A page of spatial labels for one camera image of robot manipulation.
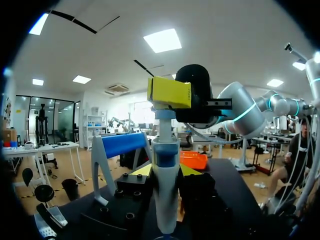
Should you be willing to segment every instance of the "blue stripe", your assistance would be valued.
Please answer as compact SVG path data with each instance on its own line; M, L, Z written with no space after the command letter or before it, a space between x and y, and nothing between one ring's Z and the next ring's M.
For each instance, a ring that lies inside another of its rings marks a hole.
M232 132L230 132L229 129L227 128L226 121L224 121L224 128L229 134L232 134Z
M315 82L317 82L317 81L320 81L320 77L319 77L319 78L316 78L316 79L313 79L313 80L310 82L310 86L311 86L312 84L314 84Z
M296 107L297 107L297 109L296 109L296 113L295 113L295 117L298 115L298 113L299 113L299 103L298 103L298 101L297 100L295 100L295 102L296 102Z
M247 110L245 110L242 114L240 114L239 116L237 116L235 119L233 119L233 122L238 121L239 119L241 119L242 117L244 117L248 112L250 112L257 104L254 103L252 104L251 107L249 107Z
M279 95L278 93L275 93L275 94L273 94L271 97L270 97L270 99L269 99L269 109L271 109L271 99L274 97L274 96L276 96L276 95Z

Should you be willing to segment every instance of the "ceiling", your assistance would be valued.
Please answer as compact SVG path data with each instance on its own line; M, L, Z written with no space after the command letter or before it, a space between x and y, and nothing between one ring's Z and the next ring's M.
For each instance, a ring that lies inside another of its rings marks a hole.
M213 85L238 81L268 88L266 83L276 78L284 81L276 88L279 91L298 95L308 90L305 72L292 67L298 59L284 47L291 42L307 57L315 50L275 1L200 2L61 0L53 10L74 16L97 33L50 14L41 35L29 34L16 58L17 88L103 93L105 87L122 83L136 92L147 88L150 77L134 62L138 60L156 76L200 64L208 70ZM154 53L143 39L172 28L181 49ZM92 80L72 82L76 75ZM32 85L32 78L44 80L44 85Z

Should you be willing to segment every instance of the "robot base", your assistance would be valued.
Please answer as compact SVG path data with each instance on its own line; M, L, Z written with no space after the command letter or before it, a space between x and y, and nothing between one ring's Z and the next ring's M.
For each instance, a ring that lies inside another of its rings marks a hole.
M234 165L235 169L238 172L255 172L255 166L246 166L246 160L239 159L239 158L229 158L231 163Z

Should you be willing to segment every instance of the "glass wall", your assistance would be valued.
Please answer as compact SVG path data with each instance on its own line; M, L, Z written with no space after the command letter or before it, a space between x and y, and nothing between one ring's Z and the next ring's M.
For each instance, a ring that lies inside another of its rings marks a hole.
M44 115L47 117L48 143L75 141L74 123L79 124L79 102L76 104L78 107L76 118L74 118L75 104L72 101L17 95L15 102L13 126L20 136L21 144L31 141L37 145L36 117L39 116L42 104L44 104ZM45 125L43 121L43 132L46 130Z
M32 97L30 102L29 110L29 136L30 141L34 144L37 143L36 140L36 117L39 116L40 109L42 109L42 104L44 104L44 115L48 118L47 131L48 131L48 143L53 144L54 140L54 108L55 100L42 98L42 97ZM45 132L45 121L43 124L43 132Z
M74 142L79 142L79 118L80 118L80 104L81 102L78 101L75 103L74 109Z
M29 126L29 96L16 96L13 109L13 126L16 130L18 140L23 145L29 140L28 126Z
M69 101L55 102L56 124L54 137L56 142L67 142L74 140L74 103Z

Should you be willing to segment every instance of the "air conditioner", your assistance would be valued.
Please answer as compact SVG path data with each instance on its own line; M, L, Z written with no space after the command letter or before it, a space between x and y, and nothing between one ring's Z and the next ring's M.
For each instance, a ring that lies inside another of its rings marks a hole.
M111 86L108 86L104 90L104 93L111 96L119 96L129 93L129 88L122 83L116 83Z

